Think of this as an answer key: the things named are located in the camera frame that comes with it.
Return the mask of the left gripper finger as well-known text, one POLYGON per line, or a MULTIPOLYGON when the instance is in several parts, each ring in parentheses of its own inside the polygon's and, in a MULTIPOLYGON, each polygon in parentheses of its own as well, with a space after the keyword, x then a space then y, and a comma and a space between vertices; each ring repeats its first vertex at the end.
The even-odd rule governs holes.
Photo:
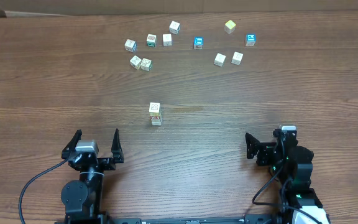
POLYGON ((62 159, 68 159, 70 154, 75 151, 78 141, 81 139, 82 130, 78 129, 69 143, 62 150, 62 159))
POLYGON ((120 139, 119 139, 119 130, 116 129, 111 146, 112 159, 114 163, 124 163, 124 153, 122 151, 120 139))

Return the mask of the wooden block red three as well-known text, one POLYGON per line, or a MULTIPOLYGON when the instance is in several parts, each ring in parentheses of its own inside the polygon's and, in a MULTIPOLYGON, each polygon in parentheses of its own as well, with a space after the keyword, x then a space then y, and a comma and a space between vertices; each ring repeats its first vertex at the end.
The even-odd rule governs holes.
POLYGON ((161 123, 162 120, 161 119, 151 119, 151 122, 154 124, 157 124, 157 123, 161 123))

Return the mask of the wooden block red thirteen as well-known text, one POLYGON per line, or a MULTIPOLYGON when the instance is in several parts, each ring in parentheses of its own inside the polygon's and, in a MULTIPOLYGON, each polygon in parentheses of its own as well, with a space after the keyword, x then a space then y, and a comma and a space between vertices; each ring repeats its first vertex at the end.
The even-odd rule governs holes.
POLYGON ((161 114, 160 113, 150 113, 151 120, 161 120, 161 114))

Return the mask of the wooden block number four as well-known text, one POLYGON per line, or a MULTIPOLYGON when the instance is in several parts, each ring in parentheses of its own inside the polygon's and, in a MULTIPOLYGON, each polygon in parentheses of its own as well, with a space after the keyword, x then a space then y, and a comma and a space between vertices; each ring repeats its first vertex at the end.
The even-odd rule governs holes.
POLYGON ((160 113, 160 103, 156 103, 156 102, 150 102, 149 104, 149 113, 160 113))

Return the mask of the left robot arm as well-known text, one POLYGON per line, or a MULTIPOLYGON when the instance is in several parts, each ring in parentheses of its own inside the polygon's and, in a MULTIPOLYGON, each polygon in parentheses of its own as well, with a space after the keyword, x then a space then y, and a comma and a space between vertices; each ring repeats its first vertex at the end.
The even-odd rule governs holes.
POLYGON ((64 222, 109 223, 110 216, 101 211, 103 179, 106 171, 115 170, 118 163, 124 162, 119 130, 115 130, 109 157, 99 157, 96 141, 82 140, 81 135, 82 131, 77 130, 62 150, 62 159, 80 173, 78 180, 68 182, 61 191, 64 222))

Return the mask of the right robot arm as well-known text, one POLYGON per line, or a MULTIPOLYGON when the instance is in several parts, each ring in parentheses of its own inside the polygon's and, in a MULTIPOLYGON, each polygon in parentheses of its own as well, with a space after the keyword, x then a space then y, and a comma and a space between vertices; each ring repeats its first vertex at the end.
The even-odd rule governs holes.
POLYGON ((261 142, 246 133, 247 158, 257 158, 258 166, 267 166, 271 179, 253 196, 254 205, 275 207, 277 213, 250 214, 244 223, 330 224, 329 215, 311 188, 313 151, 298 145, 296 126, 280 126, 273 130, 275 141, 261 142), (280 183, 280 201, 257 202, 256 198, 274 181, 280 183))

